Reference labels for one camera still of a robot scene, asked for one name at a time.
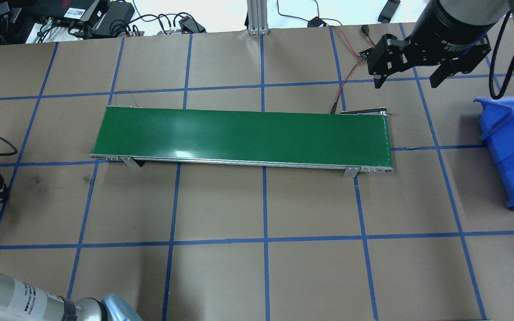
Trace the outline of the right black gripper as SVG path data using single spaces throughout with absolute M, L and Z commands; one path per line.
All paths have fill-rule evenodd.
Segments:
M 417 43 L 410 37 L 399 39 L 384 34 L 368 56 L 369 75 L 374 87 L 380 89 L 388 77 L 416 66 L 438 66 L 430 76 L 430 86 L 437 88 L 456 73 L 468 74 L 491 52 L 486 36 L 470 45 L 455 45 L 434 35 L 427 42 Z

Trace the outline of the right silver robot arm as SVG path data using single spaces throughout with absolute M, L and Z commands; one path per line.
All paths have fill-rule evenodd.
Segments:
M 435 66 L 430 85 L 436 88 L 457 73 L 473 71 L 487 54 L 495 63 L 514 0 L 431 0 L 405 39 L 384 34 L 367 57 L 376 89 L 395 73 L 416 66 Z M 514 72 L 514 55 L 498 94 L 506 91 Z

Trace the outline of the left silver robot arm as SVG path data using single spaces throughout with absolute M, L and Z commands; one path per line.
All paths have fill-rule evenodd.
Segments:
M 75 299 L 97 166 L 0 168 L 0 321 L 140 321 L 115 294 Z

